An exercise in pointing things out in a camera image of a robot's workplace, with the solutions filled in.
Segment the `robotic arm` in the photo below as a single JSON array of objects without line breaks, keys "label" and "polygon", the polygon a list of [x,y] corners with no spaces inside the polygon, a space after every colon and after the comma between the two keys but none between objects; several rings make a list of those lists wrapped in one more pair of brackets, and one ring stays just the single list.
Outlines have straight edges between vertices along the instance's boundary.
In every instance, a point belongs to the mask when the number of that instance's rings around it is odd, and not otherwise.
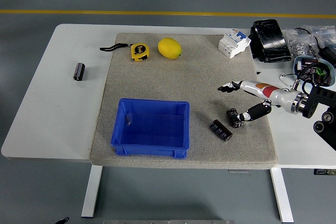
[{"label": "robotic arm", "polygon": [[232,113],[232,120],[253,121],[271,112],[271,105],[281,106],[288,113],[311,118],[319,103],[329,106],[322,115],[322,121],[314,124],[315,132],[336,150],[336,92],[321,87],[312,87],[309,95],[297,90],[286,91],[270,84],[256,81],[232,81],[219,87],[221,92],[231,93],[242,89],[245,92],[264,99],[264,102],[253,106],[242,114]]},{"label": "robotic arm", "polygon": [[232,81],[219,87],[221,92],[232,92],[242,89],[245,92],[264,99],[264,102],[253,106],[239,115],[241,121],[252,121],[271,112],[271,105],[281,106],[287,112],[297,114],[307,96],[300,91],[288,92],[270,84],[256,81]]}]

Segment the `black strap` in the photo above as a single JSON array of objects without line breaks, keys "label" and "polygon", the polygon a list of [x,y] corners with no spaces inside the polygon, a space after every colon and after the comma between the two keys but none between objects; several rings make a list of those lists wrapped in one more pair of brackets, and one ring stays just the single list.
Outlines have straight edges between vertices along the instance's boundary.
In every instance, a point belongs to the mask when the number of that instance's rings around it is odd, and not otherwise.
[{"label": "black strap", "polygon": [[99,49],[100,49],[100,51],[111,52],[111,51],[114,51],[114,50],[116,50],[118,48],[130,47],[132,45],[133,44],[118,43],[118,44],[115,44],[112,47],[101,47]]}]

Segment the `yellow lemon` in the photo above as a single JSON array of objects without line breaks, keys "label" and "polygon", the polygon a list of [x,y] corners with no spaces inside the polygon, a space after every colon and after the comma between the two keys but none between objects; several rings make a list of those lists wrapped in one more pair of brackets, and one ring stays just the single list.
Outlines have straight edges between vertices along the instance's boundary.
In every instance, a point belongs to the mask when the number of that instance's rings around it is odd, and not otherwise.
[{"label": "yellow lemon", "polygon": [[176,59],[182,52],[180,44],[172,38],[164,38],[160,40],[158,49],[159,52],[168,59]]}]

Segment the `yellow tape measure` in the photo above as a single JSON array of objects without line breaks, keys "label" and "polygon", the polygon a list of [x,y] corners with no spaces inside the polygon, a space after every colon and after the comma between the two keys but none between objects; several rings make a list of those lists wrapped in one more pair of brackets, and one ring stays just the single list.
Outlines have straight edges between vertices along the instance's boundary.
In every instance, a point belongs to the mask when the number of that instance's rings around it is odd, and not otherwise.
[{"label": "yellow tape measure", "polygon": [[132,60],[143,61],[149,57],[149,47],[144,43],[131,46]]},{"label": "yellow tape measure", "polygon": [[131,47],[131,56],[133,61],[143,61],[149,57],[149,46],[144,43],[138,44],[125,44],[118,43],[112,47],[101,47],[101,51],[112,52],[118,48]]}]

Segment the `blue plastic bin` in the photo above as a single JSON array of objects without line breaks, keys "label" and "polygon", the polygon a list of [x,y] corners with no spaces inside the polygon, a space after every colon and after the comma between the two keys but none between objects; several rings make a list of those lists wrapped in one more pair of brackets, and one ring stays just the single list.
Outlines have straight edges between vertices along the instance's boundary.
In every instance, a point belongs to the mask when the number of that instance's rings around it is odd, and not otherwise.
[{"label": "blue plastic bin", "polygon": [[190,105],[183,101],[122,98],[111,138],[118,155],[186,158]]}]

